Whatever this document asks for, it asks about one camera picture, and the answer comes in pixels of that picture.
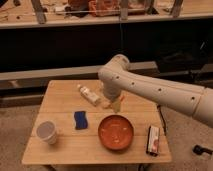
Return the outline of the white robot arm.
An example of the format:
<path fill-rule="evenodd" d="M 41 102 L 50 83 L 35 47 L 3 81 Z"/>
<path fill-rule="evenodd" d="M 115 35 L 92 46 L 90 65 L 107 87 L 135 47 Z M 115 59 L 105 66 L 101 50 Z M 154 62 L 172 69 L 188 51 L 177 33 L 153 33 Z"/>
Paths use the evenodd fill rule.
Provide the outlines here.
<path fill-rule="evenodd" d="M 213 128 L 213 89 L 134 74 L 129 67 L 129 59 L 118 54 L 98 71 L 103 94 L 110 101 L 125 90 Z"/>

